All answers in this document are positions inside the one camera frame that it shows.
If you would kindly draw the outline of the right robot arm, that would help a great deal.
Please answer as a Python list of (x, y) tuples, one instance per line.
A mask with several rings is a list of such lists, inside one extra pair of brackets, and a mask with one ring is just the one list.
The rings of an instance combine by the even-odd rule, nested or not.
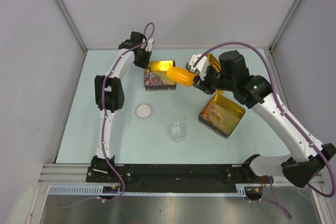
[(281, 101), (273, 79), (250, 74), (244, 56), (237, 50), (222, 53), (216, 62), (211, 62), (207, 54), (193, 54), (187, 67), (195, 74), (194, 87), (207, 94), (216, 90), (232, 92), (240, 104), (271, 127), (289, 150), (287, 156), (250, 158), (249, 165), (242, 169), (245, 181), (254, 183), (261, 176), (282, 176), (303, 188), (327, 168), (335, 184), (329, 164), (335, 155), (335, 146), (323, 144), (306, 130)]

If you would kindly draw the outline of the tin with swirl lollipops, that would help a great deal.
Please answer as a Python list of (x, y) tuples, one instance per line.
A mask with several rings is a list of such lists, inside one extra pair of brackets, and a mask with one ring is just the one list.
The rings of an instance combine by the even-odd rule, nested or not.
[(176, 82), (167, 76), (167, 71), (175, 67), (174, 60), (150, 61), (144, 71), (144, 88), (147, 92), (176, 90)]

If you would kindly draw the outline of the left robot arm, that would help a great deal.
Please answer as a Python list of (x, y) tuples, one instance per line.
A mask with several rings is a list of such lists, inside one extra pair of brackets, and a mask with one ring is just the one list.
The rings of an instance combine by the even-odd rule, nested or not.
[(115, 151), (111, 148), (111, 131), (115, 113), (124, 106), (125, 96), (122, 79), (131, 65), (145, 69), (149, 65), (152, 54), (152, 35), (133, 31), (129, 39), (118, 47), (117, 57), (111, 67), (103, 75), (95, 76), (95, 102), (100, 110), (100, 133), (95, 156), (91, 160), (91, 168), (105, 182), (115, 178)]

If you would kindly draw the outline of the orange plastic scoop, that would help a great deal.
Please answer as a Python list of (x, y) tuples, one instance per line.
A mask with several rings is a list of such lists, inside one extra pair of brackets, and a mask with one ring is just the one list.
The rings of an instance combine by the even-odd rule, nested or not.
[(194, 74), (187, 69), (172, 67), (167, 71), (166, 75), (172, 81), (183, 86), (191, 87), (193, 85)]

